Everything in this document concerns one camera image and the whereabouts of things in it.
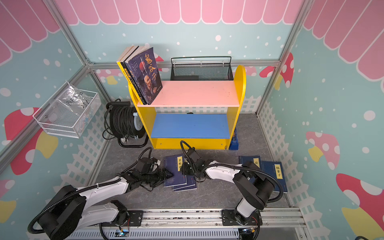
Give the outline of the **dark blue thread-bound book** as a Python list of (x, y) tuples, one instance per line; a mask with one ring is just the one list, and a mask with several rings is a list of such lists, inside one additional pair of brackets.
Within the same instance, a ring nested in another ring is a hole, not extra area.
[(165, 180), (164, 187), (184, 187), (187, 185), (187, 177), (183, 175), (181, 167), (184, 163), (183, 155), (165, 157), (165, 169), (172, 173), (172, 177)]

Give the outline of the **yellow cartoon cover book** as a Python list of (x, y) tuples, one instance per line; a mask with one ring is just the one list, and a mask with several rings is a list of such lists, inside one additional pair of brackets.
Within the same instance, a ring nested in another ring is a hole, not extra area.
[(138, 92), (137, 90), (137, 87), (136, 87), (136, 84), (135, 84), (135, 81), (133, 80), (132, 76), (131, 76), (131, 73), (130, 71), (128, 70), (126, 64), (125, 64), (125, 60), (127, 60), (129, 57), (132, 56), (132, 54), (139, 48), (139, 46), (131, 46), (131, 47), (127, 47), (123, 53), (120, 55), (120, 57), (118, 58), (117, 60), (117, 64), (120, 68), (120, 70), (122, 71), (123, 75), (125, 76), (125, 78), (127, 79), (127, 82), (128, 82), (128, 86), (129, 86), (129, 89), (132, 91), (131, 93), (131, 99), (134, 98), (134, 96), (136, 96), (137, 100), (138, 100), (138, 103), (142, 104), (142, 96), (140, 94), (140, 92)]

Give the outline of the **black antler cover book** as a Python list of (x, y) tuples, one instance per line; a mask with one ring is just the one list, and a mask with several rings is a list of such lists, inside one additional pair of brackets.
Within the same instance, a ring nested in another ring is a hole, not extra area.
[(129, 64), (127, 63), (127, 60), (133, 56), (133, 53), (139, 49), (139, 46), (131, 46), (131, 47), (127, 47), (125, 49), (125, 51), (122, 53), (121, 57), (120, 57), (120, 64), (121, 66), (123, 67), (124, 69), (124, 74), (126, 77), (128, 77), (128, 79), (130, 80), (130, 82), (132, 83), (132, 85), (134, 86), (135, 88), (135, 91), (141, 101), (142, 104), (146, 104), (146, 100), (145, 98), (143, 97), (142, 93), (141, 93), (141, 90), (139, 89), (137, 83), (136, 83), (136, 79), (135, 79), (135, 76), (133, 74), (133, 72), (131, 71), (130, 67), (129, 67)]

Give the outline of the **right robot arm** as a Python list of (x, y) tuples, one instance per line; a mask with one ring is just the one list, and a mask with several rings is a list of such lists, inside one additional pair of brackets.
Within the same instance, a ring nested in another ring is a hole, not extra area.
[(242, 199), (231, 212), (223, 210), (223, 217), (241, 226), (259, 224), (260, 211), (268, 203), (279, 201), (284, 195), (282, 184), (272, 175), (261, 170), (255, 163), (230, 165), (213, 160), (204, 160), (194, 147), (180, 141), (186, 159), (180, 170), (191, 175), (197, 182), (222, 180), (235, 184)]

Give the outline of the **old man cover book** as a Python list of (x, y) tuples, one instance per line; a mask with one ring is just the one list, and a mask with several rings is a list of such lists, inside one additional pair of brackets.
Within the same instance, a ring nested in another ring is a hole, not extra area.
[(146, 104), (151, 105), (163, 88), (154, 49), (139, 46), (127, 60)]

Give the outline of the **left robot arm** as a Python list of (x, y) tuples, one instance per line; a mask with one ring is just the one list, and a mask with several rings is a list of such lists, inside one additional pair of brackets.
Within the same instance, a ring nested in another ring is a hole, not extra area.
[(62, 187), (52, 200), (29, 223), (30, 234), (46, 234), (50, 240), (64, 240), (73, 232), (93, 225), (101, 229), (104, 223), (122, 228), (135, 217), (118, 200), (101, 205), (104, 200), (124, 195), (139, 187), (151, 192), (174, 175), (150, 156), (152, 148), (143, 150), (137, 160), (113, 179), (92, 186)]

